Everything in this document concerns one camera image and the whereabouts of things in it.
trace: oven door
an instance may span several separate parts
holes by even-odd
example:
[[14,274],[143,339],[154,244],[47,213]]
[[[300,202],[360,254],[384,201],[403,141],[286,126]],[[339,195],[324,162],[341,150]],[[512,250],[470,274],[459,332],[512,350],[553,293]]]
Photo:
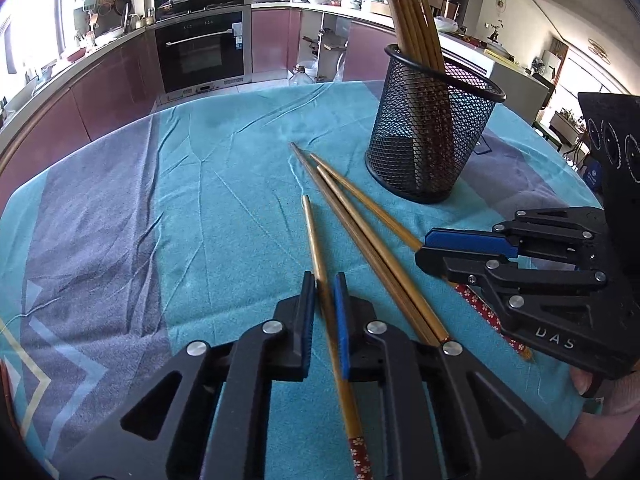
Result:
[[185,18],[156,30],[165,92],[244,75],[242,11]]

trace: teal tablecloth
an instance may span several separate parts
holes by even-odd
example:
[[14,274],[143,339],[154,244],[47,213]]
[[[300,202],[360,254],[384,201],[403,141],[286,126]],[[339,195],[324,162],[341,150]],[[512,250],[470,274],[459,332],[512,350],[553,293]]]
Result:
[[[312,267],[303,193],[329,272],[343,270],[353,294],[410,332],[291,141],[416,235],[436,226],[487,230],[519,208],[597,205],[555,150],[501,105],[484,134],[491,151],[471,156],[448,200],[401,200],[364,166],[377,107],[376,85],[357,82],[203,98],[92,142],[14,193],[0,219],[0,356],[27,444],[47,468],[189,341],[238,338],[298,293]],[[567,434],[582,406],[568,366],[541,354],[523,361],[365,215],[451,334]],[[308,380],[274,384],[268,479],[353,475],[318,318],[312,348]],[[357,391],[381,478],[376,389]]]

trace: black mesh pen holder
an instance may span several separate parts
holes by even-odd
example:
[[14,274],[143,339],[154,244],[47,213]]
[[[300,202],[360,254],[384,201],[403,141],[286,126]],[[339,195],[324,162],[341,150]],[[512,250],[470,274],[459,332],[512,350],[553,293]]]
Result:
[[390,57],[366,165],[378,183],[412,202],[446,199],[494,110],[498,85],[455,60],[446,73]]

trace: oven handle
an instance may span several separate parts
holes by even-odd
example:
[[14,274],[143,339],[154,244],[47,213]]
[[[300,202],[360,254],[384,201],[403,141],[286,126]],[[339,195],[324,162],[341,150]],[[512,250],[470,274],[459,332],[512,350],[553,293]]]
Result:
[[203,34],[202,36],[194,36],[193,38],[187,38],[186,40],[179,41],[167,41],[166,46],[177,45],[178,43],[184,43],[185,41],[199,40],[200,38],[210,38],[211,36],[221,36],[222,34],[233,34],[234,30],[228,28],[227,30],[221,30],[220,32],[212,32],[211,34]]

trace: built-in oven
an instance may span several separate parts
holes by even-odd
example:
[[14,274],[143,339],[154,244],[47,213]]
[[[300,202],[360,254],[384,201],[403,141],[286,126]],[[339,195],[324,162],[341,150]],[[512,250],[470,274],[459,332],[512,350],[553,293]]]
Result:
[[251,7],[188,14],[156,29],[168,102],[251,81]]

